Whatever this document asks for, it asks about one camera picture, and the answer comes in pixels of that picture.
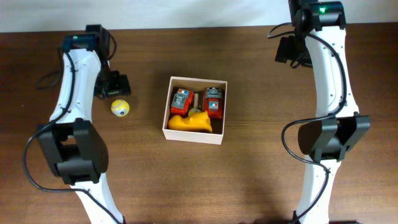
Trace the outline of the yellow ball wooden stick toy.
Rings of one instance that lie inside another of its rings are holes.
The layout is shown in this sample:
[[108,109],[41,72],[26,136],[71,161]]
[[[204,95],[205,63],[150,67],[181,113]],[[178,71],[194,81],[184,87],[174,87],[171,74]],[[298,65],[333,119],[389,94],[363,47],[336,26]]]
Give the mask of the yellow ball wooden stick toy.
[[191,116],[196,113],[201,113],[201,110],[198,107],[199,102],[199,94],[195,93],[193,98],[193,107],[189,110],[188,115]]

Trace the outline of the small red toy truck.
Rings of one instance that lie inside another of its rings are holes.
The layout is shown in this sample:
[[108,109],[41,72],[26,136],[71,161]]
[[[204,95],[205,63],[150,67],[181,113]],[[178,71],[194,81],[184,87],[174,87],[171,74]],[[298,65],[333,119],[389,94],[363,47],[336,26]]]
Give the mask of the small red toy truck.
[[172,114],[180,115],[185,117],[188,114],[189,108],[193,103],[194,92],[179,88],[174,94],[170,112]]

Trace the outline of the orange plastic toy animal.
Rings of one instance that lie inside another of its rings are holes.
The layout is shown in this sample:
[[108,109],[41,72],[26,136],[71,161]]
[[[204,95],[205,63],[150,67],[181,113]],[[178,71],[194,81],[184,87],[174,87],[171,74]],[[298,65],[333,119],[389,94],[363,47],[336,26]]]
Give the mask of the orange plastic toy animal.
[[213,132],[211,120],[207,111],[194,113],[186,118],[180,115],[174,115],[168,121],[168,128],[176,131]]

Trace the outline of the red toy car grey top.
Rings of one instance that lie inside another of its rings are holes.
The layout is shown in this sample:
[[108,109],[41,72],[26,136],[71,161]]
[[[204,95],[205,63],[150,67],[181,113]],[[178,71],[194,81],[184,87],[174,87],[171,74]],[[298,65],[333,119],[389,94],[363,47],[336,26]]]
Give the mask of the red toy car grey top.
[[211,87],[206,88],[203,100],[203,109],[212,119],[223,119],[223,91]]

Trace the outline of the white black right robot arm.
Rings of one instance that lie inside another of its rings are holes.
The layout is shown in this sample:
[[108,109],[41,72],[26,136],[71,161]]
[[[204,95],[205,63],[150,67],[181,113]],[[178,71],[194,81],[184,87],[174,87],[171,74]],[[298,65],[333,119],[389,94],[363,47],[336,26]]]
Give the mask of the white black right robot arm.
[[314,118],[286,124],[281,133],[299,125],[298,146],[305,163],[302,196],[291,223],[329,223],[333,181],[342,160],[371,127],[362,116],[349,83],[346,63],[346,18],[339,1],[289,0],[293,31],[280,38],[276,62],[312,68],[317,108]]

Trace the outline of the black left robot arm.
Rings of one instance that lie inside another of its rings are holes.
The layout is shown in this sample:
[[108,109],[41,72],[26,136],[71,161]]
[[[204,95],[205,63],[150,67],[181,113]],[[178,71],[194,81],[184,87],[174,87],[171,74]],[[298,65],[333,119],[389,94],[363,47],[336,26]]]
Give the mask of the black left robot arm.
[[63,180],[65,189],[39,185],[22,165],[28,180],[39,190],[74,192],[92,223],[125,223],[109,189],[108,148],[92,123],[94,97],[130,95],[126,75],[111,70],[115,44],[109,32],[68,35],[62,44],[63,78],[56,108],[49,123],[31,137],[37,139],[52,174]]

